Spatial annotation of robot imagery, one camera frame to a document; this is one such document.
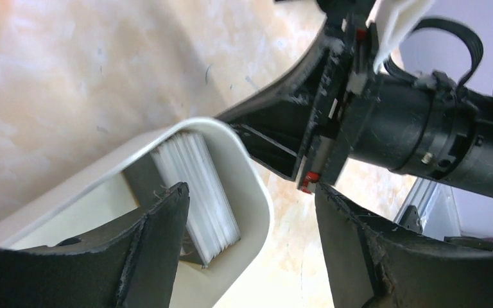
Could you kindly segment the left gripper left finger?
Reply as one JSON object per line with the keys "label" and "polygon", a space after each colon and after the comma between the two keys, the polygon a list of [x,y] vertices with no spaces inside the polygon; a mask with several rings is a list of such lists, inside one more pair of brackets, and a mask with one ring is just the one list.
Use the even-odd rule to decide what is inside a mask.
{"label": "left gripper left finger", "polygon": [[180,182],[54,247],[0,248],[0,307],[168,307],[188,210]]}

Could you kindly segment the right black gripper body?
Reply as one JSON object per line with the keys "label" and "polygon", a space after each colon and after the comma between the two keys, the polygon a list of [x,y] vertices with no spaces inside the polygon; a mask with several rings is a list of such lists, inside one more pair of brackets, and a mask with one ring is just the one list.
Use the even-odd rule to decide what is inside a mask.
{"label": "right black gripper body", "polygon": [[315,134],[298,188],[313,193],[318,184],[333,183],[354,158],[493,198],[493,93],[466,86],[483,58],[479,36],[462,23],[424,15],[410,32],[442,30],[465,44],[471,66],[454,81],[440,71],[407,73],[391,55],[376,73],[376,25],[354,11],[336,23],[344,35],[338,51],[351,55],[343,60],[330,95],[334,106]]}

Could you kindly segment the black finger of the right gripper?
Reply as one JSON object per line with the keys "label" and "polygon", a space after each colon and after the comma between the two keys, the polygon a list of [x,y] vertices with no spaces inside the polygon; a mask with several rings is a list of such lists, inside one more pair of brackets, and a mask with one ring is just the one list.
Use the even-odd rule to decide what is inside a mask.
{"label": "black finger of the right gripper", "polygon": [[315,43],[276,81],[216,117],[237,131],[254,160],[286,180],[296,179],[326,61],[327,48]]}

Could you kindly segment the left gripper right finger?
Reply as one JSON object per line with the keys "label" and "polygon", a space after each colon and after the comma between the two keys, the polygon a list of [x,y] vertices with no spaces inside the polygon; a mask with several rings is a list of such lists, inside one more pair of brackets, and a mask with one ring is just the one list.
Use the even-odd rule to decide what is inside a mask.
{"label": "left gripper right finger", "polygon": [[493,307],[493,241],[424,236],[325,184],[315,205],[335,307]]}

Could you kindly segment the white oblong plastic tray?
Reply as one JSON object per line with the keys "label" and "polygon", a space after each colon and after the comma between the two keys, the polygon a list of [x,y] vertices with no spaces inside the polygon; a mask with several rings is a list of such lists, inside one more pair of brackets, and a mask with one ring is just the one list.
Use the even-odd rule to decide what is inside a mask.
{"label": "white oblong plastic tray", "polygon": [[[167,130],[139,135],[0,221],[0,248],[54,247],[146,205],[164,185],[150,155],[186,131],[203,135],[241,232],[241,239],[206,268],[183,261],[168,307],[212,307],[255,263],[272,228],[272,201],[234,130],[196,117]],[[186,226],[181,241],[186,238]]]}

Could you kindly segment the stack of white cards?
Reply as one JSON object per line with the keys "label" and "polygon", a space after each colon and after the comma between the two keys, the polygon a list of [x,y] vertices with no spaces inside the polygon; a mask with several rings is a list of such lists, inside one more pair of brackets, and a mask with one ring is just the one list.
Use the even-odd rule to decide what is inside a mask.
{"label": "stack of white cards", "polygon": [[184,182],[189,188],[183,261],[208,267],[241,239],[241,232],[202,134],[180,132],[150,153],[166,187]]}

